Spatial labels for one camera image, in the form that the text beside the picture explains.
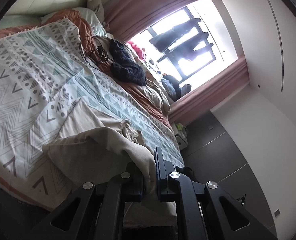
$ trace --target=beige cloth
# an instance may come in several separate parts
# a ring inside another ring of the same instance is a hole
[[[161,91],[159,86],[157,86],[154,82],[150,81],[149,79],[147,79],[147,86],[149,86],[149,88],[155,90],[158,93],[159,98],[161,99],[162,112],[165,116],[168,116],[168,113],[170,111],[170,104],[165,94]]]
[[[53,163],[76,186],[85,181],[100,184],[125,171],[133,161],[145,181],[141,203],[127,209],[125,226],[169,226],[176,224],[175,203],[160,203],[156,194],[156,164],[153,152],[141,133],[89,107],[82,99],[76,104],[56,140],[43,146]]]
[[[165,114],[163,111],[163,102],[158,94],[157,91],[155,91],[153,88],[148,87],[148,86],[138,86],[135,85],[137,87],[137,89],[146,97],[149,99],[150,102],[152,102],[152,104],[154,106],[156,106],[157,108],[162,110],[162,113],[165,116],[168,116],[168,113]]]

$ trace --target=curtain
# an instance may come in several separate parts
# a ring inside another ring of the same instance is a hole
[[[106,14],[110,33],[129,41],[170,13],[197,0],[120,0]]]
[[[174,102],[168,115],[169,122],[188,125],[247,82],[249,73],[243,56],[205,84]]]

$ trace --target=pink clothing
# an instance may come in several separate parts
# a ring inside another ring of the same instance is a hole
[[[135,44],[133,41],[128,41],[128,43],[132,46],[134,51],[137,53],[139,59],[144,60],[144,58],[145,58],[144,51],[140,47],[138,47],[138,45]]]

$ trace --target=stuffed toy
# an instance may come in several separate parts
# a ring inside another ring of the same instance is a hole
[[[101,0],[87,0],[87,8],[95,12],[101,24],[104,22],[105,14]]]

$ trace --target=geometric pattern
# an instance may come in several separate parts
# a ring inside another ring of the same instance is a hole
[[[42,146],[55,140],[81,97],[128,119],[151,149],[162,147],[166,160],[184,165],[169,129],[113,79],[85,64],[79,42],[78,28],[67,19],[0,39],[0,187],[48,209],[73,187]]]

